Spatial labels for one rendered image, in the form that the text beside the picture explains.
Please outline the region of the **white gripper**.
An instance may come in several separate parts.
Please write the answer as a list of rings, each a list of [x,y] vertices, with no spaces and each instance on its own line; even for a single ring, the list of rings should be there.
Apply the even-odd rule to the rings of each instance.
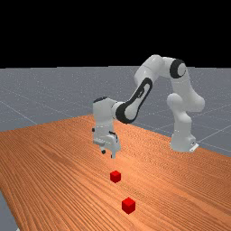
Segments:
[[[117,134],[112,131],[108,131],[105,134],[100,134],[96,130],[92,130],[92,132],[93,143],[99,146],[102,154],[106,154],[106,149],[108,149],[112,152],[111,159],[115,159],[116,152],[121,149],[121,144]]]

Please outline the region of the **red cube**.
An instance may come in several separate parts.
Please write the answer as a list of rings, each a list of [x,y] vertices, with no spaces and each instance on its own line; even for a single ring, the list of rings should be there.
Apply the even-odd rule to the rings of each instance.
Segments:
[[[114,183],[117,183],[121,180],[121,173],[119,171],[112,171],[110,173],[110,180]]]
[[[122,201],[122,210],[126,214],[131,214],[135,211],[135,201],[131,198],[126,198]]]

